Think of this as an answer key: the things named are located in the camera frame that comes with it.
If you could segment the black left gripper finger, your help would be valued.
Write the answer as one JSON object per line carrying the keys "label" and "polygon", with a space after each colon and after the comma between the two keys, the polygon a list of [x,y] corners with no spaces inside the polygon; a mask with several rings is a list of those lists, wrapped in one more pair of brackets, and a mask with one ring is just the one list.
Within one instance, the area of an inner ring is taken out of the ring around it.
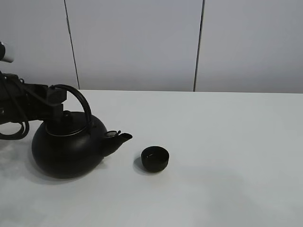
{"label": "black left gripper finger", "polygon": [[67,99],[67,91],[60,88],[49,88],[47,101],[51,104],[63,103]]}
{"label": "black left gripper finger", "polygon": [[63,104],[45,105],[45,128],[50,129],[59,121],[63,114]]}

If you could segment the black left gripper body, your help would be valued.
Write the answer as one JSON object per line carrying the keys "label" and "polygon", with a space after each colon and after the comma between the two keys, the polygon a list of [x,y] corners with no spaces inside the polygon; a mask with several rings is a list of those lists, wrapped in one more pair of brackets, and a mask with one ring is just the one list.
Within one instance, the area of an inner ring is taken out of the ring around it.
{"label": "black left gripper body", "polygon": [[44,120],[47,85],[25,83],[15,74],[0,74],[0,122]]}

